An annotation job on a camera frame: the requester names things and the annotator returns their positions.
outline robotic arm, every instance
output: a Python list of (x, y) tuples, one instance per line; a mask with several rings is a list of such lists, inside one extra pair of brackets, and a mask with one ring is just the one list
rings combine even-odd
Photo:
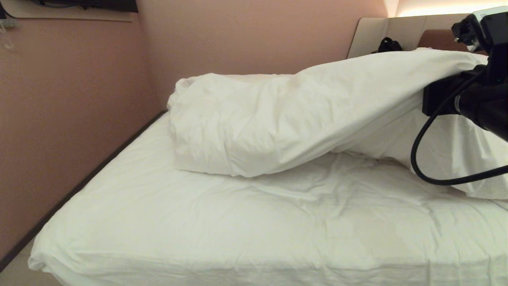
[(423, 113), (430, 116), (411, 151), (411, 164), (416, 174), (436, 185), (458, 185), (508, 173), (508, 166), (480, 174), (451, 180), (436, 180), (425, 176), (416, 162), (420, 141), (439, 115), (462, 115), (481, 128), (508, 141), (508, 79), (506, 54), (508, 49), (508, 6), (474, 12), (459, 23), (452, 32), (458, 43), (469, 51), (485, 50), (488, 64), (471, 71), (436, 81), (425, 88)]

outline floor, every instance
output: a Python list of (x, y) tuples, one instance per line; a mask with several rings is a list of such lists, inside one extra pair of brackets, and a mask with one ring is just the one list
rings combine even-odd
[(53, 275), (28, 268), (31, 241), (12, 262), (0, 272), (1, 286), (61, 286)]

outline white bed sheet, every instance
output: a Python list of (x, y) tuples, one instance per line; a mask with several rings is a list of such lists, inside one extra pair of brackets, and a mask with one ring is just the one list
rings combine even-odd
[(256, 178), (172, 165), (168, 115), (44, 226), (64, 285), (508, 284), (508, 211), (391, 162), (327, 154)]

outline pink wall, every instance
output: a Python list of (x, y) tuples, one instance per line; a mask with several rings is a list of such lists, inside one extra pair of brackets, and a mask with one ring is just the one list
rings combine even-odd
[(0, 258), (160, 110), (137, 21), (20, 20), (0, 46)]
[(471, 12), (508, 5), (508, 0), (400, 0), (397, 17)]
[(295, 73), (345, 59), (362, 17), (394, 0), (138, 0), (163, 105), (183, 77)]

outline black bag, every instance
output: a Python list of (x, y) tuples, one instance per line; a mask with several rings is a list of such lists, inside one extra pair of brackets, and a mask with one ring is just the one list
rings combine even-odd
[(400, 46), (399, 42), (386, 37), (381, 41), (381, 45), (379, 45), (379, 49), (377, 49), (377, 51), (374, 51), (372, 53), (387, 52), (387, 51), (402, 51), (402, 50), (403, 49)]

